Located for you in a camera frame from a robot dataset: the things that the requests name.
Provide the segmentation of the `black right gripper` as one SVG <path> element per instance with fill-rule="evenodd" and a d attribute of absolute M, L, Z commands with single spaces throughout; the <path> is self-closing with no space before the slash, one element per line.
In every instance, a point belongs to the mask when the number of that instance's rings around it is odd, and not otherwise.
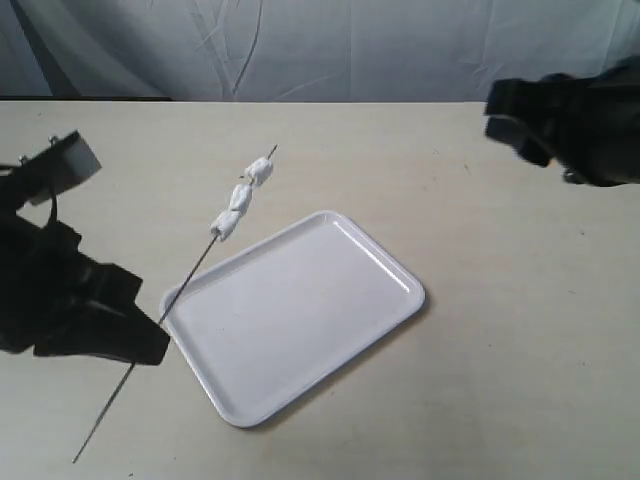
<path fill-rule="evenodd" d="M 484 115 L 487 138 L 536 166 L 557 160 L 567 183 L 639 182 L 637 64 L 617 64 L 583 78 L 556 73 L 537 82 L 498 80 Z"/>

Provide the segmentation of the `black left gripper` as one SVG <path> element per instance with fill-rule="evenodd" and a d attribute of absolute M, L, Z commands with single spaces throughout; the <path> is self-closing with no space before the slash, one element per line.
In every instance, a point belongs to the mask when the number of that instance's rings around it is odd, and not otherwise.
<path fill-rule="evenodd" d="M 2 351 L 160 364 L 169 335 L 135 304 L 141 278 L 83 254 L 81 235 L 59 221 L 56 204 L 42 226 L 19 216 L 26 202 L 18 167 L 3 165 Z"/>

